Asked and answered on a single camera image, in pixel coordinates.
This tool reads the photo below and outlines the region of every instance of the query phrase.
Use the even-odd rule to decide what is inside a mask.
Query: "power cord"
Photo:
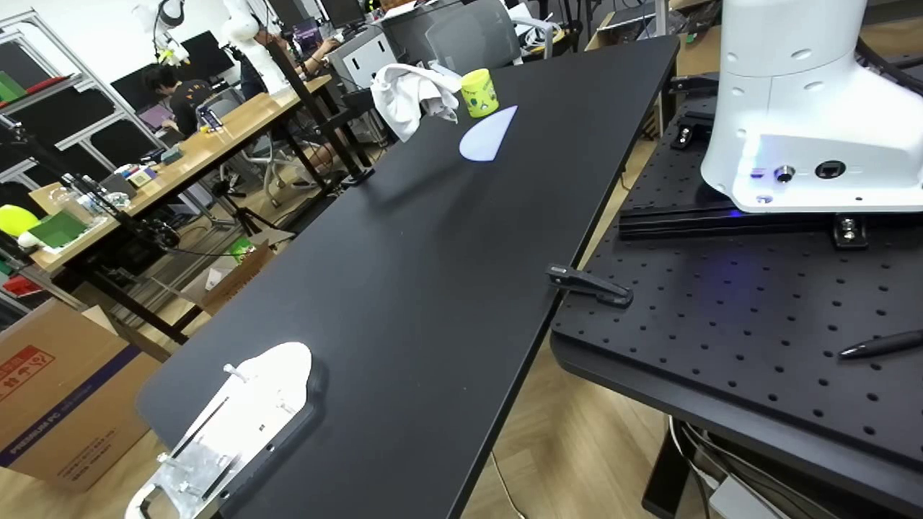
[[[761,475],[764,481],[770,481],[777,490],[784,490],[784,492],[798,497],[806,504],[816,508],[820,514],[826,514],[826,517],[832,517],[832,519],[837,517],[837,514],[832,514],[826,504],[820,504],[816,498],[798,492],[797,488],[790,488],[790,484],[784,484],[783,478],[777,478],[773,474],[757,468],[757,465],[748,461],[745,456],[739,456],[739,452],[716,443],[716,441],[709,439],[709,433],[702,433],[702,429],[692,428],[692,423],[685,423],[685,433],[686,433],[686,439],[689,439],[692,443],[703,446],[703,452],[709,456],[709,461],[716,461],[725,474],[736,474],[736,469],[726,465],[726,458],[731,458],[731,461],[752,469],[752,474]],[[752,484],[748,484],[748,481],[741,481],[741,484],[745,484],[752,497],[760,497],[773,514],[784,517],[784,514],[783,514],[773,503],[768,503]],[[816,517],[816,514],[798,508],[797,503],[790,503],[790,508],[797,508],[798,517]]]
[[[514,492],[510,492],[510,488],[507,488],[507,478],[506,478],[506,475],[501,475],[501,469],[500,469],[497,449],[490,452],[490,458],[493,458],[493,468],[497,468],[497,475],[500,475],[501,492],[507,497],[510,508],[516,511],[516,519],[529,519],[529,517],[524,517],[524,511],[516,504],[516,498],[514,498]]]
[[[702,511],[708,519],[713,519],[713,508],[709,508],[709,492],[718,490],[718,478],[713,478],[703,468],[696,465],[696,458],[685,449],[679,433],[676,433],[676,418],[666,416],[666,433],[670,433],[670,441],[676,446],[676,452],[689,465],[692,475],[696,475],[696,490],[702,497]]]

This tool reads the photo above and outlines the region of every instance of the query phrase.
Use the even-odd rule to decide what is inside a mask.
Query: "cardboard box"
[[[275,250],[269,246],[259,246],[252,250],[233,272],[229,272],[220,285],[204,291],[203,309],[207,315],[217,315],[229,301],[237,296],[269,263],[275,260]]]
[[[59,488],[99,481],[145,433],[158,363],[59,301],[0,334],[0,468]]]
[[[220,257],[212,269],[204,269],[181,296],[203,305],[207,315],[217,315],[229,301],[237,296],[269,263],[275,260],[275,247],[259,246],[243,263],[233,257]]]

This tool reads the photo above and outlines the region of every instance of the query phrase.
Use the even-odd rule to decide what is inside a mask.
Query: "black clamp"
[[[550,265],[548,276],[568,294],[585,294],[599,301],[604,305],[617,305],[627,309],[633,305],[634,294],[627,285],[610,283],[604,276],[578,272],[578,269],[562,269],[562,265]]]

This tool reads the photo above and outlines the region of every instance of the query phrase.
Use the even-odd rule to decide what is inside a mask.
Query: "green object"
[[[63,246],[76,243],[80,234],[86,234],[86,226],[79,217],[62,211],[62,213],[46,217],[30,234],[38,243],[44,243],[46,247],[63,247]]]
[[[487,119],[500,109],[490,69],[474,69],[462,79],[462,99],[471,119]]]
[[[34,226],[38,226],[38,217],[30,213],[27,208],[20,208],[20,204],[0,204],[0,234],[18,239],[20,234],[27,234],[27,230],[34,229]]]
[[[27,96],[27,89],[0,69],[0,103],[11,103],[24,96]]]
[[[249,237],[239,237],[239,239],[232,243],[232,257],[237,263],[243,263],[252,250],[255,250],[255,243]]]

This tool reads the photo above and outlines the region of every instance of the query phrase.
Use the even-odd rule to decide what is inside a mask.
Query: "wooden table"
[[[134,204],[125,213],[139,217],[149,204],[167,198],[170,194],[186,188],[191,178],[197,178],[203,171],[223,162],[233,146],[239,146],[243,141],[249,141],[252,136],[256,136],[259,129],[275,123],[279,115],[287,115],[294,103],[297,103],[294,93],[287,93],[284,99],[256,96],[226,119],[223,132],[191,136],[188,141],[178,144],[181,159],[158,168],[158,175],[149,185],[139,188]],[[46,275],[56,275],[66,263],[80,257],[86,247],[92,247],[95,243],[109,237],[115,229],[119,229],[119,221],[113,217],[99,220],[95,229],[89,229],[83,237],[79,237],[63,250],[59,250],[59,255],[34,250],[33,263]]]

